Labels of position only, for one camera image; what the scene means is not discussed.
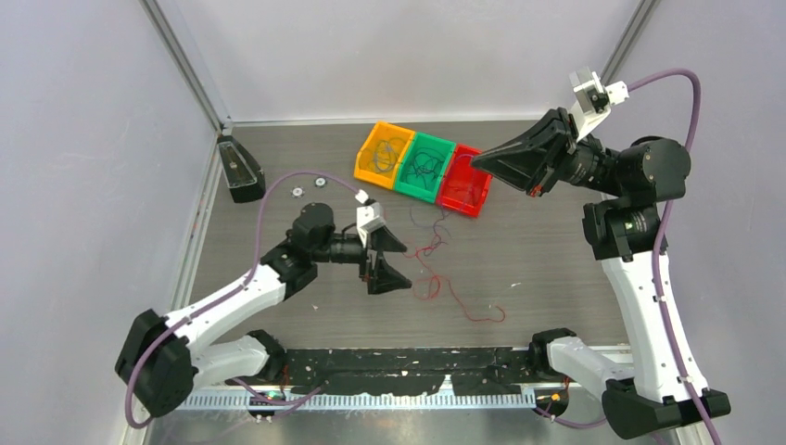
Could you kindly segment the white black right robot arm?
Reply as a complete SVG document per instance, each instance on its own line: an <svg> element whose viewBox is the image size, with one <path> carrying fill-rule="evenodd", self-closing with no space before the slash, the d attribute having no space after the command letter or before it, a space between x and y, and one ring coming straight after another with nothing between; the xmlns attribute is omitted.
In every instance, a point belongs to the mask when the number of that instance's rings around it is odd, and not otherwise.
<svg viewBox="0 0 786 445"><path fill-rule="evenodd" d="M531 197L560 182L603 194L584 206L582 227L615 293L632 363L613 362L572 330L555 328L530 341L534 376L563 376L584 387L621 439L710 425L730 413L729 396L709 386L691 354L668 282L665 205L686 192L691 158L684 145L644 136L616 151L581 135L573 117L557 108L471 164Z"/></svg>

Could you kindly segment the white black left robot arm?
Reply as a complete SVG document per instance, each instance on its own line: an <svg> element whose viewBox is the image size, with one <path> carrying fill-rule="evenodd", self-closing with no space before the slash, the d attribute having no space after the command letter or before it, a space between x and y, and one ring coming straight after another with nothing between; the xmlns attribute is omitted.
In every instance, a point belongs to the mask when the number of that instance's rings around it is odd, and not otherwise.
<svg viewBox="0 0 786 445"><path fill-rule="evenodd" d="M352 233L339 231L330 206L308 204L285 239L230 284L177 311L138 314L115 364L127 386L127 404L139 402L155 419L174 411L194 390L233 377L276 382L286 351L272 335L255 330L231 342L218 340L252 315L294 297L317 278L321 263L357 265L370 295L411 287L385 258L407 248L388 229L381 205L365 199L353 226Z"/></svg>

